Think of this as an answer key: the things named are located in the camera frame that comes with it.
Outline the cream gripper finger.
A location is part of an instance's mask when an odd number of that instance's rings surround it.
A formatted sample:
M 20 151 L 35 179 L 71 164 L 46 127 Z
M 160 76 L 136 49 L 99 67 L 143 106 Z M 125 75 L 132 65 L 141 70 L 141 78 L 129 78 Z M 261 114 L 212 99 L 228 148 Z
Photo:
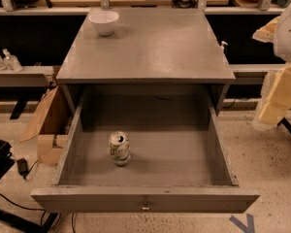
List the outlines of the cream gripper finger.
M 276 126 L 291 109 L 291 63 L 275 74 L 275 82 L 257 119 Z
M 274 19 L 269 21 L 266 25 L 257 29 L 253 33 L 252 38 L 262 43 L 272 43 L 274 41 L 274 34 L 278 20 L 279 17 L 275 17 Z

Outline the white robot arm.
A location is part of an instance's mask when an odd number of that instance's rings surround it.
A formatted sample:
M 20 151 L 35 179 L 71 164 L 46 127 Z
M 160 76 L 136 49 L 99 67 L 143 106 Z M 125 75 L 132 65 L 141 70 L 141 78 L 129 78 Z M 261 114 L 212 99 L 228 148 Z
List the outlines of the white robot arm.
M 255 31 L 252 38 L 273 43 L 275 56 L 285 61 L 279 71 L 264 79 L 252 126 L 260 131 L 275 128 L 291 109 L 291 3 L 284 12 Z

